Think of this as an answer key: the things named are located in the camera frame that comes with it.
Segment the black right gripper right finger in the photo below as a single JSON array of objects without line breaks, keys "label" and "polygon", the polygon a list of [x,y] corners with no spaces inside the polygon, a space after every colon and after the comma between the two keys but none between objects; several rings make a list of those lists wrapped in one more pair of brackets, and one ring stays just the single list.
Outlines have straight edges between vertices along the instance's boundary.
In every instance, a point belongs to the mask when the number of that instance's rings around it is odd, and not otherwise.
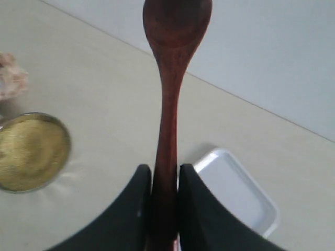
[{"label": "black right gripper right finger", "polygon": [[177,218],[182,250],[281,250],[230,213],[191,164],[180,167]]}]

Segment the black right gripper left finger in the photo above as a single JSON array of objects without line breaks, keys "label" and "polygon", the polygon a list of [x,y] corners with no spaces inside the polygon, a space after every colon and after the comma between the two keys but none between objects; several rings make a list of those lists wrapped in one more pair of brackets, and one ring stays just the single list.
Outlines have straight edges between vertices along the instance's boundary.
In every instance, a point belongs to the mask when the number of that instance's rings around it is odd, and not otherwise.
[{"label": "black right gripper left finger", "polygon": [[144,250],[150,192],[151,170],[141,164],[122,193],[99,217],[50,250]]}]

